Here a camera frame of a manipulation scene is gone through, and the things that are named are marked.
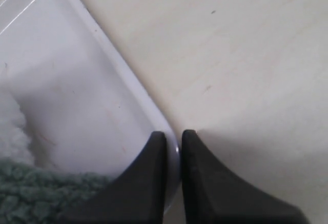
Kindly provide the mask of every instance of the green fuzzy fabric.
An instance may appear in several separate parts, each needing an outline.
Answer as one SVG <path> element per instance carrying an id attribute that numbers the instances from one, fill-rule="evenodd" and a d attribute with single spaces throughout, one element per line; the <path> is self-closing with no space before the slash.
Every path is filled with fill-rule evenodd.
<path id="1" fill-rule="evenodd" d="M 91 198 L 111 180 L 97 174 L 63 174 L 0 160 L 0 223 L 55 223 L 62 211 Z"/>

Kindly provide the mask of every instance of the black rubber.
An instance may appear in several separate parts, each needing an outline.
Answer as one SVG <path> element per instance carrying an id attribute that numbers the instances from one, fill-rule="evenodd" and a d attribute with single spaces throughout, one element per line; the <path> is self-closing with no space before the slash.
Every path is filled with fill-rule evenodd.
<path id="1" fill-rule="evenodd" d="M 83 205 L 64 213 L 58 224 L 162 223 L 167 172 L 167 141 L 153 132 L 124 173 Z"/>
<path id="2" fill-rule="evenodd" d="M 182 189 L 188 224 L 307 224 L 296 207 L 235 175 L 193 130 L 182 135 Z"/>

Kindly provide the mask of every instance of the white plastic tray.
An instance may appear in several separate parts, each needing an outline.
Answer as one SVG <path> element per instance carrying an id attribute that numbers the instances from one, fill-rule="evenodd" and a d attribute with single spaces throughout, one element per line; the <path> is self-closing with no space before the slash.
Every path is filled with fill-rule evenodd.
<path id="1" fill-rule="evenodd" d="M 0 56 L 0 83 L 38 138 L 39 164 L 116 177 L 152 131 L 163 131 L 169 206 L 179 184 L 176 137 L 80 0 L 4 0 Z"/>

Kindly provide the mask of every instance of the white floor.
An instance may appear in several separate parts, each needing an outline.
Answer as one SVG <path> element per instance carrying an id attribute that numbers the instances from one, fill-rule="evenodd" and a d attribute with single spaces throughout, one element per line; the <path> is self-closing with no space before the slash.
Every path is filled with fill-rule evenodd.
<path id="1" fill-rule="evenodd" d="M 178 134 L 327 223 L 328 0 L 82 1 Z"/>

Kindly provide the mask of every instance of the white fluffy material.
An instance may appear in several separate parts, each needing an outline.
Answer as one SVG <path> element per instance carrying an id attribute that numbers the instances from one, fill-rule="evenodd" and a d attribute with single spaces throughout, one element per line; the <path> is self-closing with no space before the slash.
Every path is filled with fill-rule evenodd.
<path id="1" fill-rule="evenodd" d="M 25 126 L 26 119 L 19 104 L 9 92 L 0 90 L 0 159 L 34 164 L 29 150 L 31 138 L 24 132 Z"/>

